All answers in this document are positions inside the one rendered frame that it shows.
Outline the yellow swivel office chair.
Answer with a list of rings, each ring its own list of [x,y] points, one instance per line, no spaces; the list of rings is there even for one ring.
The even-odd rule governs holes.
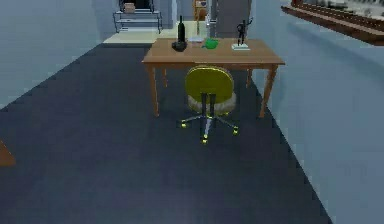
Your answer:
[[[203,144],[208,143],[210,130],[217,121],[230,127],[234,135],[239,133],[237,125],[224,119],[237,103],[234,80],[227,69],[203,65],[191,68],[185,77],[185,92],[188,107],[197,115],[182,119],[180,126],[186,128],[190,122],[199,120]]]

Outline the brown wooden table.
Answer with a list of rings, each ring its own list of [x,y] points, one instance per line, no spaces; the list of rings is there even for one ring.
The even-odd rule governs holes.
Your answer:
[[[176,52],[172,49],[173,41],[174,38],[158,38],[142,60],[149,76],[153,115],[155,117],[159,116],[155,71],[160,69],[163,72],[163,77],[166,77],[167,69],[188,68],[196,65],[214,65],[231,70],[248,70],[249,76],[255,69],[267,69],[268,75],[259,117],[265,116],[277,69],[285,62],[264,41],[248,39],[246,44],[249,46],[249,50],[236,51],[232,49],[235,42],[233,38],[220,38],[215,49],[203,48],[202,43],[189,43],[183,52]]]

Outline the black bottle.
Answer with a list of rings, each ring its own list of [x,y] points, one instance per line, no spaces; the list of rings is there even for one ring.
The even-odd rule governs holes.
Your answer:
[[[185,43],[186,37],[185,37],[185,25],[183,23],[183,16],[179,16],[179,23],[178,23],[178,42]]]

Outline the black figure statue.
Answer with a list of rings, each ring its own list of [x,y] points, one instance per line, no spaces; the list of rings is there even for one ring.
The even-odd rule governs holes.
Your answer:
[[[232,45],[233,50],[248,50],[249,47],[245,43],[245,36],[247,27],[253,22],[253,18],[249,18],[248,20],[243,20],[241,23],[237,25],[238,38],[237,42]]]

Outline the grey fridge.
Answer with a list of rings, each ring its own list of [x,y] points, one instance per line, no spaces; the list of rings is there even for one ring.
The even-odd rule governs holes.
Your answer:
[[[207,35],[237,38],[237,26],[250,19],[252,0],[207,0]]]

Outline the brown wooden cabinet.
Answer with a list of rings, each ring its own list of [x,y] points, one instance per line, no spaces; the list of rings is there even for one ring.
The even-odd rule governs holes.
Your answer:
[[[194,20],[203,21],[207,15],[207,1],[193,0]]]

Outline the grey metal shelf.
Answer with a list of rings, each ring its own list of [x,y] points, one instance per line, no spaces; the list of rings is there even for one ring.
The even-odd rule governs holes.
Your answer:
[[[125,13],[124,4],[134,3],[134,13]],[[163,29],[162,14],[155,8],[154,0],[118,0],[119,10],[113,13],[115,31],[122,32],[157,32]]]

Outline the brown framed window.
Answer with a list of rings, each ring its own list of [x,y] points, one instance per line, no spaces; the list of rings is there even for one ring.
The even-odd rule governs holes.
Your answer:
[[[291,0],[281,10],[289,15],[311,22],[373,46],[384,46],[384,21],[356,15],[342,10]]]

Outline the brown wooden furniture corner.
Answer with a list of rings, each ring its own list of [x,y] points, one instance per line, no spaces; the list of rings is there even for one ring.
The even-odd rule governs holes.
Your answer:
[[[14,166],[16,160],[6,145],[0,140],[0,166]]]

